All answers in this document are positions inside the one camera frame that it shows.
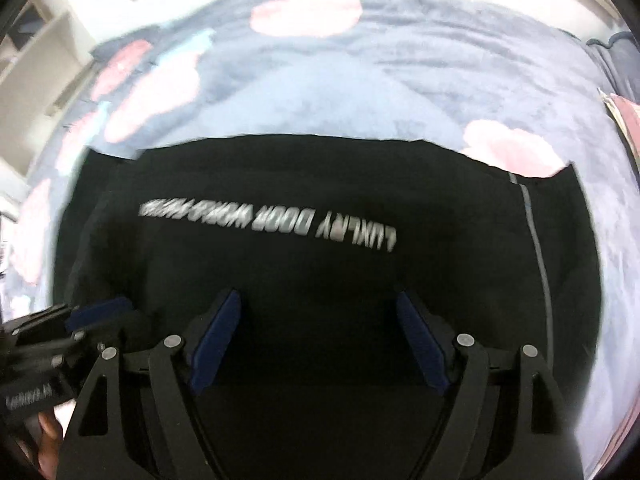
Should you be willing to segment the person's left hand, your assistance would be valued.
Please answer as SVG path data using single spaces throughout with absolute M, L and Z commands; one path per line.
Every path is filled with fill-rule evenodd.
M 37 416 L 39 438 L 24 431 L 12 434 L 1 428 L 2 479 L 55 479 L 63 443 L 63 427 L 54 411 Z

